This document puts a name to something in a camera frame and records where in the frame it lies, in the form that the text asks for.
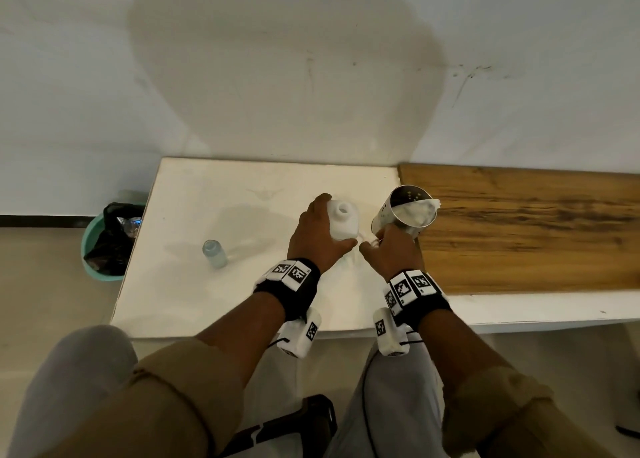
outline black wristband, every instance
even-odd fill
[[[307,310],[316,297],[320,269],[310,260],[280,261],[256,282],[253,292],[275,296],[284,308],[285,320],[307,319]]]
[[[431,311],[451,311],[438,284],[420,270],[404,270],[392,277],[385,288],[385,301],[396,325],[405,323],[415,331]]]

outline sleeve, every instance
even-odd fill
[[[219,454],[243,410],[235,366],[190,339],[142,359],[129,384],[42,458],[196,458]]]
[[[442,435],[454,458],[475,449],[487,458],[613,457],[556,407],[551,389],[507,367],[470,377],[447,399]]]

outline hand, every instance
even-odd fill
[[[424,270],[422,254],[411,235],[388,223],[376,234],[382,239],[380,246],[373,247],[368,242],[360,244],[360,252],[365,260],[380,276],[389,280],[406,269]]]
[[[318,266],[321,274],[358,244],[356,239],[337,241],[329,235],[329,214],[326,211],[329,200],[331,195],[323,193],[309,203],[307,211],[300,215],[287,251],[287,259],[306,258]]]

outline brown wooden surface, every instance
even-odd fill
[[[442,201],[419,241],[446,293],[640,288],[640,175],[434,164],[398,170],[403,184]]]

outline translucent blue bottle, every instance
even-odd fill
[[[227,254],[222,249],[220,242],[217,240],[208,240],[202,245],[202,253],[209,260],[211,265],[220,269],[227,265]]]

